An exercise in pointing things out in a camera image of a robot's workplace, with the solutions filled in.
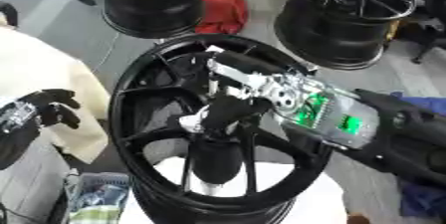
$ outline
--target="green circuit board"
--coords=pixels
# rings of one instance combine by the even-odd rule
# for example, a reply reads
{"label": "green circuit board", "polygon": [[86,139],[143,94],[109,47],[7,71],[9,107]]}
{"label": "green circuit board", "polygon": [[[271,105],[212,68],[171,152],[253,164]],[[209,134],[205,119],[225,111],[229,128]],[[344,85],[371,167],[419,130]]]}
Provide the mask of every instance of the green circuit board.
{"label": "green circuit board", "polygon": [[344,115],[338,128],[346,133],[357,134],[362,126],[362,120],[355,116]]}
{"label": "green circuit board", "polygon": [[[317,128],[317,120],[321,119],[320,115],[325,111],[325,107],[330,99],[320,95],[310,95],[305,104],[296,113],[296,123],[308,128]],[[362,127],[362,119],[345,114],[339,121],[337,128],[345,133],[358,134]]]}
{"label": "green circuit board", "polygon": [[305,104],[296,113],[296,123],[309,128],[315,128],[318,115],[329,102],[327,97],[319,94],[310,95]]}

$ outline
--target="basket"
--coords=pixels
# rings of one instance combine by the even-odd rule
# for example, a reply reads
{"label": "basket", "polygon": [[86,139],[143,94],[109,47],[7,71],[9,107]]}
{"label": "basket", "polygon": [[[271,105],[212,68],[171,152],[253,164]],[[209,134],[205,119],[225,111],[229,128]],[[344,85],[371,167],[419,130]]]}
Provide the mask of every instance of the basket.
{"label": "basket", "polygon": [[120,187],[129,187],[128,175],[114,172],[81,174],[78,184],[73,189],[67,190],[67,211],[65,212],[62,224],[69,223],[70,212],[75,207],[76,202],[81,195],[93,192],[98,186],[106,184],[116,185]]}

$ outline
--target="wheel rim on stand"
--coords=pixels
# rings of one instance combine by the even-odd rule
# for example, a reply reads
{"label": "wheel rim on stand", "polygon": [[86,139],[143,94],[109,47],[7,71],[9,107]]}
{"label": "wheel rim on stand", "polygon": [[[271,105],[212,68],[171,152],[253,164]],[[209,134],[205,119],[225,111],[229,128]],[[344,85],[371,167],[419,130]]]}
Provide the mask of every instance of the wheel rim on stand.
{"label": "wheel rim on stand", "polygon": [[[173,105],[172,100],[183,114],[196,112],[210,101],[205,97],[208,73],[200,60],[206,57],[205,51],[210,46],[255,57],[283,69],[294,67],[305,71],[277,49],[236,36],[192,35],[168,41],[143,54],[119,79],[111,98],[112,141],[133,176],[139,204],[155,223],[280,223],[295,197],[324,170],[331,150],[323,144],[300,138],[302,147],[290,146],[286,140],[262,133],[256,124],[247,126],[243,134],[238,134],[244,136],[240,139],[240,148],[246,170],[257,160],[252,150],[255,145],[284,152],[294,160],[295,169],[278,184],[260,192],[252,190],[249,183],[252,184],[255,175],[246,171],[247,194],[230,198],[183,191],[186,187],[184,175],[181,175],[180,184],[174,184],[154,168],[154,164],[172,155],[155,158],[144,155],[144,149],[150,148],[147,145],[152,141],[183,138],[182,147],[186,148],[186,153],[193,145],[187,143],[192,141],[192,136],[185,130],[169,128],[168,118],[160,125],[166,128],[148,128],[147,125],[151,126],[157,111]],[[185,166],[188,164],[179,172],[190,173],[190,166]]]}

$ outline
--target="red bag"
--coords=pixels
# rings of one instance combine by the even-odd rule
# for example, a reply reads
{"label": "red bag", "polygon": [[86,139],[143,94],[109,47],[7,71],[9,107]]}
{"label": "red bag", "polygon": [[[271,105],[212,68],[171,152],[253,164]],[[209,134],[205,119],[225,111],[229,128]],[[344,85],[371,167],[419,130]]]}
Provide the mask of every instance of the red bag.
{"label": "red bag", "polygon": [[205,14],[196,33],[236,34],[248,20],[245,0],[204,0]]}

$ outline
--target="cloth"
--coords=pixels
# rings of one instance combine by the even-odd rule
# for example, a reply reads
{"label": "cloth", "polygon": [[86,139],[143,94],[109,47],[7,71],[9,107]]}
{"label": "cloth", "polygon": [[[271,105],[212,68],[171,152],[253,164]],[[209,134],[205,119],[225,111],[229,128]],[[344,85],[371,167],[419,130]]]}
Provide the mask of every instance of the cloth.
{"label": "cloth", "polygon": [[114,205],[99,205],[83,208],[70,213],[70,224],[115,224],[119,220],[120,209]]}
{"label": "cloth", "polygon": [[107,146],[108,137],[97,119],[107,118],[110,96],[81,61],[20,32],[0,27],[0,96],[17,99],[44,89],[76,92],[81,119],[73,130],[63,124],[50,128],[52,143],[83,162],[92,162]]}
{"label": "cloth", "polygon": [[96,191],[86,193],[78,198],[75,208],[72,211],[76,212],[86,207],[99,205],[114,205],[121,208],[125,203],[127,193],[128,188],[105,184]]}
{"label": "cloth", "polygon": [[[178,157],[165,159],[156,165],[156,169],[170,181],[178,183],[181,179],[184,160]],[[264,190],[276,184],[285,177],[293,165],[257,162],[257,181],[259,190]],[[216,196],[240,196],[246,189],[246,172],[239,174],[216,192]],[[203,193],[203,187],[195,175],[191,175],[191,188]],[[287,217],[281,224],[312,223],[312,224],[345,224],[347,215],[342,201],[343,191],[340,186],[325,173],[303,193],[301,193]],[[119,224],[153,224],[139,207],[134,194],[130,191]]]}
{"label": "cloth", "polygon": [[[414,105],[446,115],[446,99],[403,98],[401,93],[393,95]],[[401,190],[401,216],[446,217],[446,189],[422,186],[401,179],[398,183]]]}
{"label": "cloth", "polygon": [[204,0],[203,21],[196,33],[236,34],[248,20],[245,0]]}

